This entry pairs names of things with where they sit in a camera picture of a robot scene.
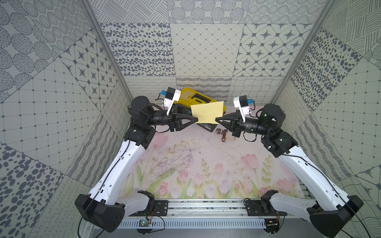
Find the yellow square paper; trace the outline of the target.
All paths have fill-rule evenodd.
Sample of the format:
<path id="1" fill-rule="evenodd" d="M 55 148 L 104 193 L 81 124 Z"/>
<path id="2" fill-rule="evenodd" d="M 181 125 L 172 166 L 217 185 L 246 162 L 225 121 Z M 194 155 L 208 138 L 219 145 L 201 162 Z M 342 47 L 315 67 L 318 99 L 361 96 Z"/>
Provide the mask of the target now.
<path id="1" fill-rule="evenodd" d="M 197 124 L 217 124 L 216 118 L 223 116 L 224 102 L 191 105 L 193 117 L 197 117 Z"/>

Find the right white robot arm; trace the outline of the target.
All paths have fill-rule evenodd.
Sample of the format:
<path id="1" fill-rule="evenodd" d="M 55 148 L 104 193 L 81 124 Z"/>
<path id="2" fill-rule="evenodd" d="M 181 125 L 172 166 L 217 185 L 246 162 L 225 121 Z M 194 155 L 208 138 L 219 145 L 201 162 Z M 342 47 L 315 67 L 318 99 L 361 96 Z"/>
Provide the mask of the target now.
<path id="1" fill-rule="evenodd" d="M 215 119 L 235 137 L 242 133 L 261 136 L 263 146 L 301 180 L 314 200 L 300 199 L 271 189 L 261 197 L 265 214 L 286 213 L 310 222 L 321 234 L 334 238 L 364 205 L 357 195 L 348 195 L 334 184 L 306 155 L 297 141 L 281 129 L 286 117 L 275 104 L 267 104 L 256 118 L 247 117 L 250 107 Z"/>

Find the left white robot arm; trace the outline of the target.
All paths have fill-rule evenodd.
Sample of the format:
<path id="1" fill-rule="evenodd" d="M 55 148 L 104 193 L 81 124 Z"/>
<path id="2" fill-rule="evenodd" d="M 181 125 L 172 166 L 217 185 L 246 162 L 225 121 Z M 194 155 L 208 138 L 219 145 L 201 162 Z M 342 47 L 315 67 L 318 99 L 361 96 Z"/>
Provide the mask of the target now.
<path id="1" fill-rule="evenodd" d="M 138 96 L 133 99 L 129 114 L 130 126 L 115 159 L 89 194 L 80 194 L 75 201 L 84 221 L 109 233 L 115 231 L 126 216 L 149 216 L 161 211 L 155 196 L 144 190 L 125 201 L 117 201 L 123 183 L 157 133 L 156 126 L 168 126 L 169 131 L 174 132 L 198 121 L 189 107 L 167 98 L 164 99 L 164 107 L 160 107 L 147 97 Z"/>

